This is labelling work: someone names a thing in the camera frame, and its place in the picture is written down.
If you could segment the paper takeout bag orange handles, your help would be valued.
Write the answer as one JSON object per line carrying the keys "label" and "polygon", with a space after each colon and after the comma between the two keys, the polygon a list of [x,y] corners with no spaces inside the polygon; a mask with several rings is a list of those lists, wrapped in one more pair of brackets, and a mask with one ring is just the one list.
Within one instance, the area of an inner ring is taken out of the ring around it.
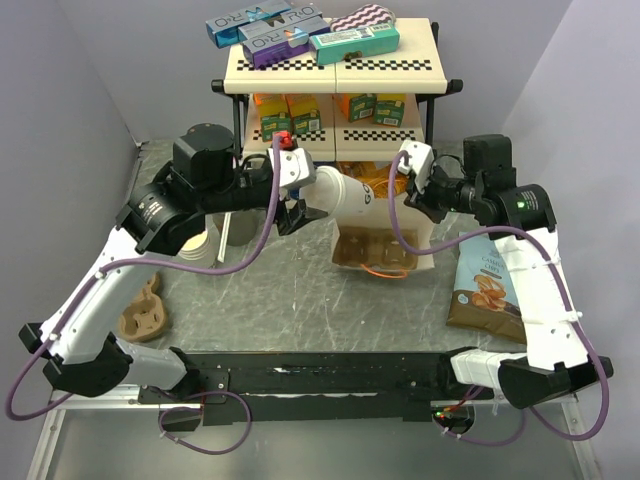
{"label": "paper takeout bag orange handles", "polygon": [[408,180],[399,174],[389,186],[387,162],[339,162],[338,170],[368,186],[374,195],[372,208],[364,215],[335,220],[331,262],[339,267],[362,269],[388,279],[435,267],[432,255],[417,256],[403,249],[392,229],[388,194],[394,194],[398,224],[404,240],[416,249],[428,249],[434,224],[419,211],[404,205]]}

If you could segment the white paper coffee cup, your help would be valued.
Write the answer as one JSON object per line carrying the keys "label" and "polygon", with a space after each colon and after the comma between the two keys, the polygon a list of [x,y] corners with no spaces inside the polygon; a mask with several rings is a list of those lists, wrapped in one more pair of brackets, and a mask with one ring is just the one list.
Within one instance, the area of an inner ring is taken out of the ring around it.
{"label": "white paper coffee cup", "polygon": [[338,173],[332,180],[332,199],[330,215],[333,217],[351,217],[365,215],[375,200],[372,189],[359,180]]}

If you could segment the brown cardboard cup carrier top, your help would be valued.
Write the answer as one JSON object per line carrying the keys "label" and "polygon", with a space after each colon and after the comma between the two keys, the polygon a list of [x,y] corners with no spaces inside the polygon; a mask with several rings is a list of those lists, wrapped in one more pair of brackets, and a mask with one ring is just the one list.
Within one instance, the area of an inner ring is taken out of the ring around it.
{"label": "brown cardboard cup carrier top", "polygon": [[414,270],[418,257],[407,252],[391,229],[340,227],[332,262],[349,268],[362,265],[384,271]]}

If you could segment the brown cardboard cup carrier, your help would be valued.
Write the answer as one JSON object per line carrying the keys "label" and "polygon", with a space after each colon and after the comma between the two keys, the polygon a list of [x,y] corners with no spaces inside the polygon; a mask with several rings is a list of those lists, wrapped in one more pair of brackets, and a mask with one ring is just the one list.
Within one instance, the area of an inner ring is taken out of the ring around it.
{"label": "brown cardboard cup carrier", "polygon": [[130,343],[151,341],[169,328],[162,298],[161,278],[155,273],[120,315],[115,335]]}
{"label": "brown cardboard cup carrier", "polygon": [[332,262],[349,268],[362,265],[384,271],[414,270],[418,257],[407,252],[391,229],[340,227]]}

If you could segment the white plastic cup lid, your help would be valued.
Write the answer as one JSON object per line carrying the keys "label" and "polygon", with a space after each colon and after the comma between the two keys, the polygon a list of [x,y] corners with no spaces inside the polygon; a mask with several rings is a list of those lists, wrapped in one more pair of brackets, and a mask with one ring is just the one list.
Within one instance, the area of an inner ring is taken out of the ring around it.
{"label": "white plastic cup lid", "polygon": [[312,208],[335,216],[344,204],[343,175],[334,167],[320,166],[316,169],[315,182],[303,187],[300,195]]}

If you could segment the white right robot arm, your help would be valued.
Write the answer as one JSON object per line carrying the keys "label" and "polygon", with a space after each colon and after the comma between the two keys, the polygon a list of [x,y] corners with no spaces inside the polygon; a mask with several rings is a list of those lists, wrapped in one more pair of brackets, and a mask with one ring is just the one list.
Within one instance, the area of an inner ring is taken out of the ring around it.
{"label": "white right robot arm", "polygon": [[437,165],[429,145],[406,140],[391,172],[409,179],[405,205],[431,221],[439,223],[450,212],[475,218],[476,233],[494,242],[507,268],[524,324],[525,353],[461,351],[437,373],[438,390],[454,399],[471,384],[483,386],[527,409],[599,383],[607,403],[612,361],[594,352],[581,328],[561,266],[551,201],[537,184],[518,185],[511,140],[502,134],[464,139],[460,178]]}

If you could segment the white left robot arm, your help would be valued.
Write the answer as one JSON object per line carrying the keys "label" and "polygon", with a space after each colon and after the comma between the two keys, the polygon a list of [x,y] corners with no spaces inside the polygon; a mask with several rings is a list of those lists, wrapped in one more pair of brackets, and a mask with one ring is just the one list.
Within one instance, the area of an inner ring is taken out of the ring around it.
{"label": "white left robot arm", "polygon": [[311,155],[287,133],[274,136],[257,167],[235,157],[234,134],[199,124],[173,143],[172,158],[153,180],[135,190],[83,285],[47,321],[29,323],[20,338],[46,363],[56,389],[96,397],[121,383],[162,389],[177,402],[191,399],[198,370],[179,349],[156,350],[119,339],[118,319],[134,297],[192,237],[207,216],[264,209],[265,227],[288,235],[315,220],[304,206],[287,208],[282,190],[315,180]]}

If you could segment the grey straw holder cup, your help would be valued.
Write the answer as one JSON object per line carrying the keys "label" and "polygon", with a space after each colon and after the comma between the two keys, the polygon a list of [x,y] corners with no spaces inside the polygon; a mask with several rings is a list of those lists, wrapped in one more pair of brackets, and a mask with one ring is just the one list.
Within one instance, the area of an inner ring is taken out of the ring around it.
{"label": "grey straw holder cup", "polygon": [[256,236],[258,225],[256,212],[251,210],[232,212],[226,237],[227,245],[233,247],[247,245]]}

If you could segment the bundle of wrapped white straws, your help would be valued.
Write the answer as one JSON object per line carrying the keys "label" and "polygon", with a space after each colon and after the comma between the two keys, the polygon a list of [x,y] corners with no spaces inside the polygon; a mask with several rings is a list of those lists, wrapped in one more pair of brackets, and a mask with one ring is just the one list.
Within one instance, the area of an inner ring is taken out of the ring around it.
{"label": "bundle of wrapped white straws", "polygon": [[223,263],[225,261],[231,217],[231,212],[224,213],[218,224],[218,230],[220,234],[220,243],[217,254],[218,263]]}

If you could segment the green orange box far right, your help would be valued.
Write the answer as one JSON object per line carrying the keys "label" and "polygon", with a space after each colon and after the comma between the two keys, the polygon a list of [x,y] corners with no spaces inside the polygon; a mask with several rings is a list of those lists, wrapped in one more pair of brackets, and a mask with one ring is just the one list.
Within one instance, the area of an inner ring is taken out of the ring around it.
{"label": "green orange box far right", "polygon": [[389,127],[400,127],[405,113],[405,93],[379,93],[373,113],[373,123]]}

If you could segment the cream two-tier shelf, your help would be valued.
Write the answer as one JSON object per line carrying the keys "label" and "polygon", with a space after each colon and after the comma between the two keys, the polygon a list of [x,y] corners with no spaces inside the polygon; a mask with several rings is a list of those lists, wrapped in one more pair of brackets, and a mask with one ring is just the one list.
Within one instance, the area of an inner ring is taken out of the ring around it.
{"label": "cream two-tier shelf", "polygon": [[[320,100],[322,130],[297,140],[319,162],[386,164],[405,140],[432,142],[436,99],[460,92],[463,82],[444,73],[437,23],[427,18],[399,18],[396,28],[400,33],[396,51],[327,66],[317,65],[310,54],[304,54],[256,70],[244,59],[241,47],[233,46],[224,77],[212,80],[211,89],[233,101],[234,133],[241,153],[261,153],[267,147],[258,132],[255,93],[309,93]],[[402,125],[347,121],[334,101],[335,95],[346,93],[405,94]]]}

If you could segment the brown chips bag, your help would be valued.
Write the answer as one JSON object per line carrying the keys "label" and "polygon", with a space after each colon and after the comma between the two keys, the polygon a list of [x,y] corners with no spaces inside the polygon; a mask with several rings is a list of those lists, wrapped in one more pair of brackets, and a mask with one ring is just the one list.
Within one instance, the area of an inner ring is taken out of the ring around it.
{"label": "brown chips bag", "polygon": [[526,343],[509,271],[494,242],[486,236],[475,236],[459,244],[446,324]]}

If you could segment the purple toothpaste box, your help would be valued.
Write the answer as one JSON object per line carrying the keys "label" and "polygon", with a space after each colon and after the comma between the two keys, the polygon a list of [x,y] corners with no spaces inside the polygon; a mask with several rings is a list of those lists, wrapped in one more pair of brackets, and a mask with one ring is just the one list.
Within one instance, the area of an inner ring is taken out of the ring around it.
{"label": "purple toothpaste box", "polygon": [[268,32],[242,42],[245,59],[257,69],[306,53],[311,35],[299,27]]}

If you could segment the teal toothpaste box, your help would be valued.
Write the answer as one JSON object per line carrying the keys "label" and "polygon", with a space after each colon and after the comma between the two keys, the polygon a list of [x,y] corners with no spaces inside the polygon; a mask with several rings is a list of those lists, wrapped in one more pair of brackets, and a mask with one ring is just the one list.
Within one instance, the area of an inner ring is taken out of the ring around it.
{"label": "teal toothpaste box", "polygon": [[328,65],[391,53],[399,42],[395,26],[383,23],[312,36],[310,53],[318,65]]}

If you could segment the blue toothpaste box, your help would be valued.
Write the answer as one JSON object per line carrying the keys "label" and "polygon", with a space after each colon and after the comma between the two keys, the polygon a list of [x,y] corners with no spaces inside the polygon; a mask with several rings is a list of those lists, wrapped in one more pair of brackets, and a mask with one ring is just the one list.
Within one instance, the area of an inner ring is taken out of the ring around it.
{"label": "blue toothpaste box", "polygon": [[275,16],[256,19],[246,25],[240,26],[238,28],[239,39],[244,41],[316,17],[323,18],[323,14],[314,6],[307,5],[293,8]]}
{"label": "blue toothpaste box", "polygon": [[214,45],[226,48],[240,42],[239,28],[259,20],[273,18],[292,9],[288,1],[271,0],[243,7],[206,21],[207,34]]}

